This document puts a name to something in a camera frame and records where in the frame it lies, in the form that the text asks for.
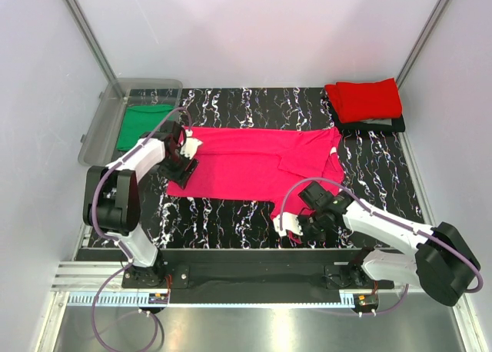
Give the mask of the pink t shirt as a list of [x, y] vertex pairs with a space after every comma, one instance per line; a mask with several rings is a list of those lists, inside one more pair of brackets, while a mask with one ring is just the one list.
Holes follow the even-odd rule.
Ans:
[[307, 212], [298, 196], [307, 186], [306, 178], [322, 178], [323, 188], [332, 194], [344, 180], [337, 128], [194, 127], [192, 135], [202, 143], [195, 154], [198, 166], [185, 188], [169, 183], [171, 197], [268, 201], [274, 205], [271, 217], [276, 218]]

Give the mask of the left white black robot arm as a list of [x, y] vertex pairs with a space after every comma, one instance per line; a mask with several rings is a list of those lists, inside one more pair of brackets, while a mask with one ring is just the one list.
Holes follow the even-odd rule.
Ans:
[[141, 227], [138, 184], [154, 167], [179, 188], [185, 188], [198, 166], [195, 155], [203, 142], [175, 121], [145, 132], [116, 161], [88, 169], [83, 221], [112, 241], [128, 260], [126, 274], [137, 282], [160, 287], [169, 280], [165, 260]]

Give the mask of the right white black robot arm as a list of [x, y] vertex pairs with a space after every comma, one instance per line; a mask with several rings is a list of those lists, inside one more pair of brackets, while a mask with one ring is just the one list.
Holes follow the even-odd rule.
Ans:
[[327, 278], [337, 287], [367, 287], [392, 281], [420, 287], [444, 306], [483, 286], [480, 263], [458, 229], [447, 222], [433, 227], [400, 218], [343, 190], [332, 194], [312, 181], [299, 193], [311, 210], [295, 220], [304, 239], [323, 238], [330, 227], [344, 227], [392, 247], [391, 252], [365, 247]]

